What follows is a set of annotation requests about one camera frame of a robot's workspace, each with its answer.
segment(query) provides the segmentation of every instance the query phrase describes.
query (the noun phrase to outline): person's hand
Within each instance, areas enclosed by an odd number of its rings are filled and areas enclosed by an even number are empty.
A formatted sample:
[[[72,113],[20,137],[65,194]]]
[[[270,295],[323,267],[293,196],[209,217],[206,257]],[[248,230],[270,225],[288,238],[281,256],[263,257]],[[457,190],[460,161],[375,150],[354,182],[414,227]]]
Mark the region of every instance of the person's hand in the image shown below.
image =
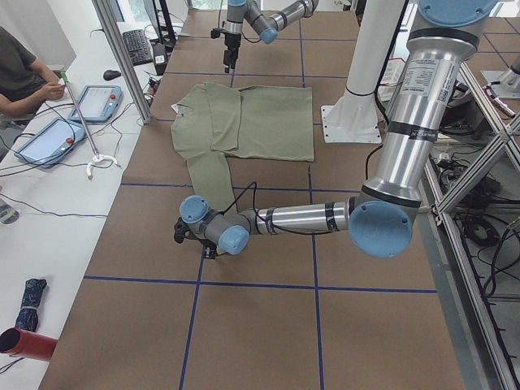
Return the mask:
[[[65,85],[47,83],[41,87],[38,93],[45,100],[59,100],[65,93]]]

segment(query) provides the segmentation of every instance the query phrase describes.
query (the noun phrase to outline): folded cloth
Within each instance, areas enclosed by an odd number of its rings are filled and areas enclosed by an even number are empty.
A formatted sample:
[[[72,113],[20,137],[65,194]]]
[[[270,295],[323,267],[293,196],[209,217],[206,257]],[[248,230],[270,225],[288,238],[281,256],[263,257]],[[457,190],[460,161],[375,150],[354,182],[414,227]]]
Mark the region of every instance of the folded cloth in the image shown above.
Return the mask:
[[[226,156],[314,161],[309,88],[205,83],[178,107],[174,148],[188,164],[195,193],[217,210],[234,200]]]
[[[24,296],[15,327],[25,331],[36,331],[38,326],[37,308],[40,306],[41,295],[46,285],[45,279],[29,279],[25,282]]]

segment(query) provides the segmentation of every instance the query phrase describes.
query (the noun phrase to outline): computer mouse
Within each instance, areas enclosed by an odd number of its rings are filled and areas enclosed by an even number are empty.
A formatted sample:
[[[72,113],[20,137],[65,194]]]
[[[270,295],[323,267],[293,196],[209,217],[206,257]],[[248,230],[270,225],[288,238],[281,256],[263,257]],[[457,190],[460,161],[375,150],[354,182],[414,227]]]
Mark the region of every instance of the computer mouse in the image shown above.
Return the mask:
[[[103,79],[105,79],[105,81],[113,80],[119,76],[121,76],[120,71],[112,71],[110,69],[108,71],[105,71],[105,73],[103,73]]]

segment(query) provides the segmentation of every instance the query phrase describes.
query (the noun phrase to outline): black shirt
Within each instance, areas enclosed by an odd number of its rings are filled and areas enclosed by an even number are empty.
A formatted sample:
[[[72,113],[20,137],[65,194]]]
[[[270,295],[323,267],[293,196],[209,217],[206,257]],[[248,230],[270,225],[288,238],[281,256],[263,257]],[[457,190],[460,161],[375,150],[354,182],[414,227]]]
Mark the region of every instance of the black shirt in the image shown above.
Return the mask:
[[[0,93],[15,102],[32,95],[46,83],[29,68],[35,55],[0,27]]]

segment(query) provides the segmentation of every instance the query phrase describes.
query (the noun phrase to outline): blue and gray robot arm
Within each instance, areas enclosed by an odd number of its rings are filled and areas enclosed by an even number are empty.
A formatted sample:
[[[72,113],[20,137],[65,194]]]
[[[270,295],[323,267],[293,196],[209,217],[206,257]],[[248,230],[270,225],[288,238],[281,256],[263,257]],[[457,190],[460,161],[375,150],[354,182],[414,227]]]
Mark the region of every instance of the blue and gray robot arm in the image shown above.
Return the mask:
[[[418,184],[459,67],[476,52],[484,21],[495,5],[496,0],[419,1],[407,45],[408,62],[389,110],[383,154],[374,177],[357,197],[321,205],[249,209],[227,217],[192,196],[180,206],[184,230],[177,232],[176,240],[196,238],[238,254],[254,234],[349,230],[354,244],[371,256],[390,258],[405,250],[421,206]]]
[[[241,35],[244,20],[251,25],[260,39],[266,43],[272,43],[278,37],[278,31],[283,30],[292,22],[313,15],[319,0],[298,0],[271,16],[265,16],[255,0],[228,0],[227,19],[223,26],[218,26],[211,31],[212,38],[224,34],[224,43],[227,49],[224,51],[225,72],[235,69],[238,59],[238,50],[241,47]]]

